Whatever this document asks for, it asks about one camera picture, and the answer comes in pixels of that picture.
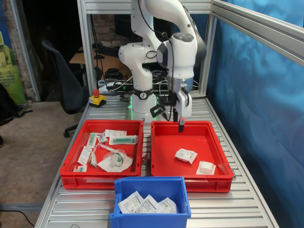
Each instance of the blue plastic crate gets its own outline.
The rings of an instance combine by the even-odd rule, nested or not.
[[[157,202],[170,198],[179,214],[122,214],[118,203],[138,191]],[[136,177],[115,181],[115,206],[110,214],[111,228],[185,228],[191,218],[185,180],[183,177]]]

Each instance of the aluminum profile table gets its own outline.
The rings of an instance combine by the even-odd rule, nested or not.
[[[193,97],[198,92],[190,93]],[[120,97],[107,97],[100,109],[87,106],[69,152],[85,120],[124,120],[127,103]],[[208,99],[193,100],[190,120],[210,121],[235,173],[228,193],[188,193],[192,216],[188,228],[276,228],[273,215],[228,137]],[[144,125],[143,157],[150,156],[151,129]],[[142,166],[142,176],[150,176],[150,167]],[[59,172],[54,180],[36,228],[109,228],[109,213],[114,208],[112,190],[66,190]]]

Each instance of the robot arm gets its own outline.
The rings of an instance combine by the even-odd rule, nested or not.
[[[153,30],[153,17],[173,22],[180,32],[161,43]],[[133,32],[142,37],[142,42],[122,46],[119,58],[133,73],[133,116],[162,114],[168,120],[164,105],[170,105],[174,107],[173,120],[177,121],[180,116],[182,131],[184,119],[190,117],[192,111],[189,91],[193,85],[193,67],[206,56],[206,45],[187,9],[178,0],[131,0],[131,24]],[[151,62],[169,69],[169,99],[160,100],[157,106],[152,73],[143,68],[143,63]]]
[[[154,17],[176,24],[180,32],[174,33],[170,40],[163,42],[157,50],[158,63],[169,69],[169,101],[174,106],[173,120],[180,116],[180,132],[183,131],[185,118],[191,116],[192,98],[189,91],[193,86],[193,67],[205,58],[206,44],[200,37],[195,23],[187,9],[178,0],[144,0],[146,9]],[[162,104],[151,109],[151,113],[162,113]]]

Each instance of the red button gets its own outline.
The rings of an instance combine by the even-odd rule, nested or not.
[[[94,97],[99,97],[99,90],[98,89],[93,90],[93,96]]]

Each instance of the red tray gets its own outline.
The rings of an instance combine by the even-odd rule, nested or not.
[[[152,176],[182,176],[187,191],[228,192],[233,172],[210,122],[186,121],[179,133],[178,123],[151,123]],[[196,152],[193,164],[175,158],[179,149]],[[200,161],[216,165],[214,175],[196,175]]]
[[[129,157],[133,154],[132,165],[123,172],[106,172],[99,166],[87,166],[86,172],[73,172],[83,147],[86,145],[89,134],[103,133],[108,130],[127,131],[127,135],[138,135],[136,145],[111,145],[114,149],[123,149]],[[124,177],[141,175],[143,153],[143,122],[127,120],[87,120],[84,122],[76,137],[73,146],[60,169],[63,187],[66,189],[114,189],[114,181]],[[96,150],[97,163],[101,162],[106,149]]]

